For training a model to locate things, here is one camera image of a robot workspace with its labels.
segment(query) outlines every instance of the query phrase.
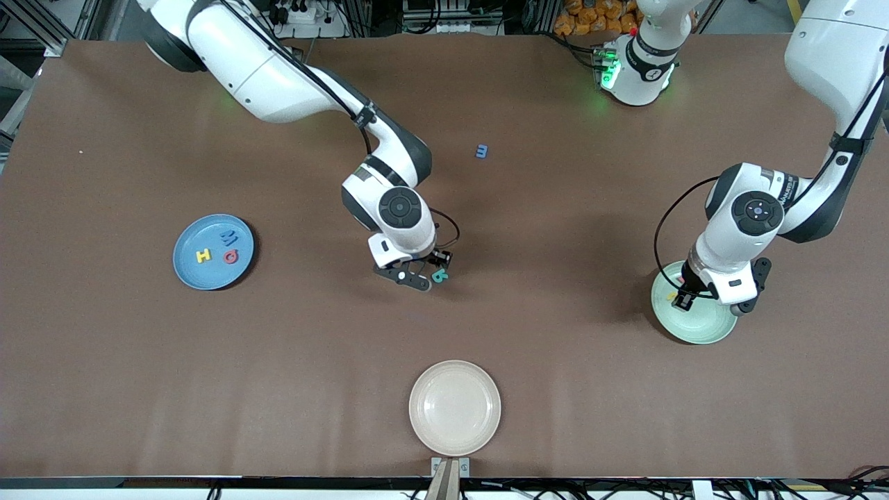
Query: robotic arm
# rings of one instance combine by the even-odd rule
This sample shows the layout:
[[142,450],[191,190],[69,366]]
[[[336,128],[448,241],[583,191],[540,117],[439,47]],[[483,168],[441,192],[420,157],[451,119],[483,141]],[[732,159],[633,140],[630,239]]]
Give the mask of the robotic arm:
[[658,98],[676,67],[679,47],[692,31],[688,12],[699,0],[638,0],[645,21],[635,35],[605,44],[599,84],[623,103],[644,106]]
[[888,44],[885,2],[809,3],[784,62],[794,81],[836,116],[824,166],[812,179],[748,163],[725,170],[710,191],[709,222],[683,265],[674,306],[688,311],[709,291],[736,315],[749,312],[770,266],[759,259],[751,269],[750,261],[775,236],[805,243],[836,227],[889,101]]
[[261,26],[249,4],[237,0],[145,2],[150,15],[143,34],[151,51],[180,71],[209,70],[260,120],[289,123],[339,110],[363,133],[379,140],[373,152],[367,143],[368,156],[342,183],[342,203],[374,233],[368,245],[377,274],[428,291],[431,283],[410,272],[409,262],[424,261],[446,270],[451,254],[436,249],[436,225],[426,202],[414,190],[431,171],[432,156],[426,144],[349,83],[299,61]]

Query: light green plate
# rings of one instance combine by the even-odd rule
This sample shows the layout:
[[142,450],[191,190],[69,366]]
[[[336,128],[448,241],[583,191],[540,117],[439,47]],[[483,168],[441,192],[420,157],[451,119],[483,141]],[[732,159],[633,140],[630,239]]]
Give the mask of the light green plate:
[[[674,283],[682,276],[682,262],[673,262],[664,268]],[[677,339],[688,343],[714,343],[726,338],[738,322],[729,306],[720,305],[713,299],[695,299],[688,312],[673,307],[676,289],[658,273],[652,285],[652,307],[667,331]]]

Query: table surface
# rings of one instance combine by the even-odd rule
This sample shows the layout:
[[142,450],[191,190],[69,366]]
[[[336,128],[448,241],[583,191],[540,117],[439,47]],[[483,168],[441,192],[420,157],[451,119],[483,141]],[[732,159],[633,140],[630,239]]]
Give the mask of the table surface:
[[[463,230],[429,294],[376,277],[340,203],[364,156],[337,113],[264,124],[141,44],[49,60],[2,177],[0,474],[411,475],[414,380],[491,374],[503,414],[481,476],[844,477],[889,462],[881,137],[835,233],[777,240],[757,310],[720,343],[653,323],[652,234],[688,186],[740,161],[803,175],[830,113],[785,36],[693,36],[633,109],[543,37],[323,40],[333,69],[422,137],[420,186]],[[474,158],[487,144],[488,158]],[[702,190],[662,235],[685,258]],[[246,219],[250,276],[173,273],[189,223]]]

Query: blue plate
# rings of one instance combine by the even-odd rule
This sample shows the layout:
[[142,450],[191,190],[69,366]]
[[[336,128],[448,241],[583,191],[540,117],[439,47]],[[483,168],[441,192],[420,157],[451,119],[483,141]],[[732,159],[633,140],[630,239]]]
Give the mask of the blue plate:
[[172,250],[176,276],[192,288],[216,290],[240,278],[253,259],[253,234],[234,215],[215,214],[191,223]]

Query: plate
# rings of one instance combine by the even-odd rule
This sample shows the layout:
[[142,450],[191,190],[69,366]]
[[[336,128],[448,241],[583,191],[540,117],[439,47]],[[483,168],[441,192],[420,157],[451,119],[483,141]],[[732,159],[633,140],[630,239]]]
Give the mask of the plate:
[[466,456],[497,431],[500,393],[482,368],[467,361],[442,361],[420,375],[411,390],[411,425],[429,449]]
[[191,223],[172,250],[176,276],[197,290],[231,285],[253,259],[253,233],[234,215],[214,214]]
[[[682,276],[683,262],[673,262],[664,268],[674,283]],[[652,307],[667,331],[677,339],[688,343],[714,343],[726,338],[738,322],[727,305],[713,299],[694,299],[692,309],[684,311],[673,307],[676,289],[658,273],[652,284]]]

